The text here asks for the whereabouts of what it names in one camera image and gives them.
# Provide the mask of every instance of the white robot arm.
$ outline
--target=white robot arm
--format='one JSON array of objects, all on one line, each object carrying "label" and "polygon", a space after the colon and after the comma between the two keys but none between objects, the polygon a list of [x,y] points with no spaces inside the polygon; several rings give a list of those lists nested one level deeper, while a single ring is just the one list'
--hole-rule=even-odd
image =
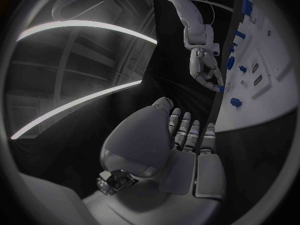
[{"label": "white robot arm", "polygon": [[[168,0],[173,3],[177,14],[184,25],[183,41],[186,49],[191,50],[189,69],[191,76],[202,86],[223,92],[224,83],[221,71],[214,56],[220,54],[220,45],[214,43],[214,30],[211,25],[203,24],[203,18],[198,8],[191,0]],[[209,67],[209,73],[203,72],[204,65]],[[206,80],[215,75],[218,85]]]}]

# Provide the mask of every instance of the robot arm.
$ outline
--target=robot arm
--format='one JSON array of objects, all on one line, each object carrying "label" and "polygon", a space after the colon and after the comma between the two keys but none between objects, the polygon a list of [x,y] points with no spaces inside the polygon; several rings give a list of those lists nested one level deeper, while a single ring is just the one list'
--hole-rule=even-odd
[{"label": "robot arm", "polygon": [[[218,63],[213,56],[220,54],[220,46],[214,43],[214,30],[211,25],[203,24],[203,18],[198,8],[190,0],[168,0],[176,8],[180,21],[184,25],[184,46],[191,50],[190,74],[202,86],[215,91],[223,92],[223,78]],[[209,67],[208,74],[203,72],[204,65]],[[218,85],[206,80],[215,75]]]}]

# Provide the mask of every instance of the white surface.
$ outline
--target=white surface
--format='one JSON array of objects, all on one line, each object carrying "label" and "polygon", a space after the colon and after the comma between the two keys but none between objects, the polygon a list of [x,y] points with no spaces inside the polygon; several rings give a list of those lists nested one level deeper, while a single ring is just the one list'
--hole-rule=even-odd
[{"label": "white surface", "polygon": [[127,28],[108,24],[108,23],[103,23],[98,21],[86,21],[86,20],[52,21],[41,25],[37,25],[22,32],[18,37],[17,41],[41,31],[45,31],[48,29],[62,28],[62,27],[93,27],[93,28],[100,28],[100,29],[109,29],[109,30],[118,31],[125,34],[130,34],[138,38],[145,39],[151,43],[157,44],[156,40],[148,36],[145,36],[141,33],[138,33],[136,31],[132,31]]},{"label": "white surface", "polygon": [[130,83],[126,83],[126,84],[123,84],[123,85],[120,85],[120,86],[114,86],[112,88],[109,88],[109,89],[105,89],[103,91],[99,91],[99,92],[96,92],[96,93],[93,93],[91,95],[88,95],[88,96],[84,96],[82,98],[79,98],[75,101],[71,101],[65,105],[62,105],[52,111],[49,111],[47,112],[46,114],[38,117],[37,119],[35,119],[34,121],[30,122],[29,124],[27,124],[26,126],[24,126],[23,128],[21,128],[19,131],[17,131],[12,137],[11,139],[17,139],[18,137],[20,137],[21,135],[23,135],[24,133],[26,133],[29,129],[33,128],[34,126],[40,124],[41,122],[45,121],[46,119],[49,119],[51,118],[52,116],[62,112],[62,111],[65,111],[71,107],[74,107],[78,104],[81,104],[81,103],[84,103],[88,100],[92,100],[94,98],[101,98],[101,97],[104,97],[104,96],[107,96],[107,95],[110,95],[114,92],[117,92],[117,91],[121,91],[122,89],[125,89],[125,88],[130,88],[132,86],[135,86],[135,85],[138,85],[141,83],[142,80],[139,80],[139,81],[135,81],[135,82],[130,82]]},{"label": "white surface", "polygon": [[[234,39],[237,46],[231,56],[238,55],[239,59],[235,60],[231,70],[227,70],[225,87],[228,90],[224,92],[215,123],[217,133],[269,122],[292,111],[299,102],[289,51],[285,49],[275,29],[276,25],[272,25],[261,11],[255,9],[254,12],[259,26],[246,15],[242,24],[243,31],[252,35],[249,45],[246,44],[243,51],[240,47],[241,38],[235,36]],[[252,73],[256,62],[259,68]],[[240,71],[239,66],[247,68],[247,72]],[[259,75],[262,75],[262,80],[254,86],[253,82]],[[239,99],[242,105],[232,106],[231,98]]]}]

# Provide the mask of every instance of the led light strip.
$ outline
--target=led light strip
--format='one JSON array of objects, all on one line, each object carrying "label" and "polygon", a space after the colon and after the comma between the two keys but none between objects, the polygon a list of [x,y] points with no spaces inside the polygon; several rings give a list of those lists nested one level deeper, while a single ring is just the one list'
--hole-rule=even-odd
[{"label": "led light strip", "polygon": [[129,30],[127,28],[116,26],[108,23],[98,22],[98,21],[86,21],[86,20],[69,20],[69,21],[53,21],[44,23],[38,26],[34,26],[20,34],[20,36],[17,38],[17,41],[26,38],[29,35],[48,30],[48,29],[55,29],[55,28],[62,28],[62,27],[93,27],[93,28],[101,28],[101,29],[109,29],[118,31],[125,34],[130,34],[133,36],[136,36],[138,38],[147,40],[151,43],[157,44],[157,41],[145,36],[143,34],[140,34],[136,31]]},{"label": "led light strip", "polygon": [[120,85],[120,86],[115,86],[115,87],[112,87],[112,88],[109,88],[109,89],[106,89],[106,90],[103,90],[103,91],[99,91],[99,92],[96,92],[96,93],[93,93],[91,95],[88,95],[88,96],[84,96],[82,98],[79,98],[75,101],[71,101],[65,105],[62,105],[50,112],[47,112],[46,114],[38,117],[36,120],[32,121],[31,123],[27,124],[26,126],[24,126],[22,129],[20,129],[19,131],[17,131],[12,137],[11,139],[17,139],[19,138],[21,135],[23,135],[24,133],[26,133],[29,129],[33,128],[34,126],[40,124],[41,122],[45,121],[46,119],[48,118],[51,118],[52,116],[64,111],[64,110],[67,110],[71,107],[74,107],[78,104],[81,104],[81,103],[84,103],[88,100],[91,100],[91,99],[94,99],[94,98],[98,98],[98,97],[104,97],[104,95],[108,95],[109,93],[113,93],[113,92],[116,92],[116,91],[119,91],[121,89],[124,89],[124,88],[129,88],[129,87],[132,87],[132,86],[135,86],[135,85],[138,85],[141,83],[142,80],[139,80],[139,81],[134,81],[134,82],[130,82],[130,83],[127,83],[127,84],[123,84],[123,85]]}]

